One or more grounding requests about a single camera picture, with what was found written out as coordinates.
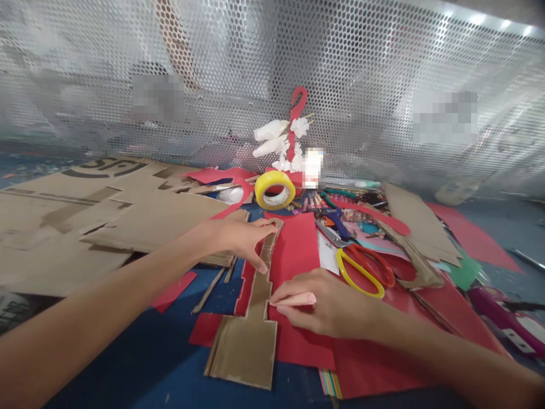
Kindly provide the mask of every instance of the scissor handle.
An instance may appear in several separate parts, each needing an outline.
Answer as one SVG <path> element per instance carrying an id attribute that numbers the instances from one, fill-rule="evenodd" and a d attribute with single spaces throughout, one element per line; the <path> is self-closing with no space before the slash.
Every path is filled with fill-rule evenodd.
<path id="1" fill-rule="evenodd" d="M 358 285 L 354 281 L 352 281 L 352 279 L 350 278 L 350 276 L 346 272 L 345 265 L 342 262 L 343 259 L 348 261 L 348 263 L 352 267 L 356 268 L 357 271 L 362 273 L 369 281 L 371 281 L 372 284 L 376 287 L 376 289 L 379 290 L 379 292 L 376 293 L 376 294 L 372 294 L 372 293 L 368 293 L 367 291 L 362 290 L 360 287 L 358 287 Z M 339 264 L 339 270 L 341 271 L 342 278 L 344 278 L 345 281 L 351 287 L 355 288 L 360 293 L 370 295 L 371 297 L 379 298 L 379 299 L 384 298 L 384 287 L 382 286 L 382 284 L 372 274 L 370 274 L 365 268 L 363 268 L 358 263 L 356 263 L 354 260 L 352 260 L 349 256 L 347 256 L 346 253 L 342 250 L 342 248 L 337 250 L 337 263 Z"/>
<path id="2" fill-rule="evenodd" d="M 350 251 L 350 255 L 357 260 L 358 263 L 360 263 L 364 268 L 366 268 L 384 287 L 386 288 L 392 288 L 396 284 L 396 278 L 393 275 L 393 270 L 390 267 L 390 264 L 386 262 L 385 259 L 383 259 L 380 255 L 378 255 L 373 250 L 370 250 L 368 248 L 365 248 L 359 244 L 350 244 L 348 247 L 346 247 L 347 250 Z M 376 261 L 379 262 L 379 264 L 384 267 L 384 270 L 386 270 L 386 278 L 382 279 L 382 277 L 378 276 L 374 273 L 373 268 L 371 268 L 371 265 L 367 261 L 365 257 L 360 255 L 358 251 L 362 253 L 367 253 L 371 257 L 373 257 Z"/>

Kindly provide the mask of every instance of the blue tool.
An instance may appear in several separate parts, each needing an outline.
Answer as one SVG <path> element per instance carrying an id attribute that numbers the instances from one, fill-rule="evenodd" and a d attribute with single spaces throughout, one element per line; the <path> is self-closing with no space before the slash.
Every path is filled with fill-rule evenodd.
<path id="1" fill-rule="evenodd" d="M 350 235 L 350 232 L 345 227 L 343 222 L 341 221 L 342 216 L 342 210 L 337 208 L 318 208 L 318 209 L 312 209 L 315 216 L 318 217 L 327 217 L 329 218 L 333 223 L 335 223 L 335 227 L 337 229 L 337 233 L 341 237 L 342 240 L 350 240 L 352 236 Z"/>

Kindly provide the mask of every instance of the hand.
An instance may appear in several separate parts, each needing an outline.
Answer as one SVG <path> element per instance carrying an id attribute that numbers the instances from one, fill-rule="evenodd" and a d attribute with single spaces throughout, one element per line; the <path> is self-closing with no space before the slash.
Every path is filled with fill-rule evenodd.
<path id="1" fill-rule="evenodd" d="M 267 273 L 268 268 L 255 252 L 255 245 L 269 234 L 278 232 L 278 228 L 269 220 L 258 219 L 252 223 L 208 220 L 196 228 L 206 231 L 209 240 L 214 242 L 215 252 L 231 251 L 235 256 L 248 260 L 260 273 Z"/>
<path id="2" fill-rule="evenodd" d="M 390 314 L 402 314 L 379 299 L 361 294 L 323 268 L 284 282 L 271 296 L 271 305 L 290 295 L 310 291 L 316 296 L 312 312 L 278 306 L 295 327 L 335 338 L 379 341 L 380 327 Z"/>

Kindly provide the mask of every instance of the green paper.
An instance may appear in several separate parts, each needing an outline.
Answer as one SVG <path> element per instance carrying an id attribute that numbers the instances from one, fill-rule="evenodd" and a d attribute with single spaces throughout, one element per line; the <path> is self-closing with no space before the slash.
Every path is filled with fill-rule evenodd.
<path id="1" fill-rule="evenodd" d="M 460 261 L 460 267 L 450 264 L 450 278 L 454 281 L 457 287 L 464 291 L 469 290 L 473 281 L 477 278 L 481 265 L 466 254 L 464 250 L 458 248 L 458 251 L 464 257 Z"/>

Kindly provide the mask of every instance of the yellow tape roll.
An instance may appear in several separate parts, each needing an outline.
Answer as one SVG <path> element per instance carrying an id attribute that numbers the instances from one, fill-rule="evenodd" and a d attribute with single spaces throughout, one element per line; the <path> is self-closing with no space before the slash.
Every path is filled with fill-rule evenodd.
<path id="1" fill-rule="evenodd" d="M 284 189 L 277 196 L 265 196 L 271 186 L 282 186 Z M 255 182 L 255 200 L 265 210 L 280 210 L 285 208 L 295 197 L 295 186 L 288 175 L 280 170 L 263 173 Z"/>

